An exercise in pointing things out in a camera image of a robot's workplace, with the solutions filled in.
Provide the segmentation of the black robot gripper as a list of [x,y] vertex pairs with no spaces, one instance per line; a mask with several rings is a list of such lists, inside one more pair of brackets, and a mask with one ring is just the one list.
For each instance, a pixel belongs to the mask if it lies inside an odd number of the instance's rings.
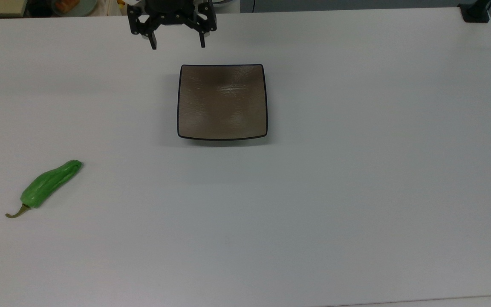
[[199,33],[202,48],[206,34],[217,30],[217,16],[211,0],[128,0],[127,16],[133,35],[147,37],[157,49],[154,31],[160,26],[186,25]]

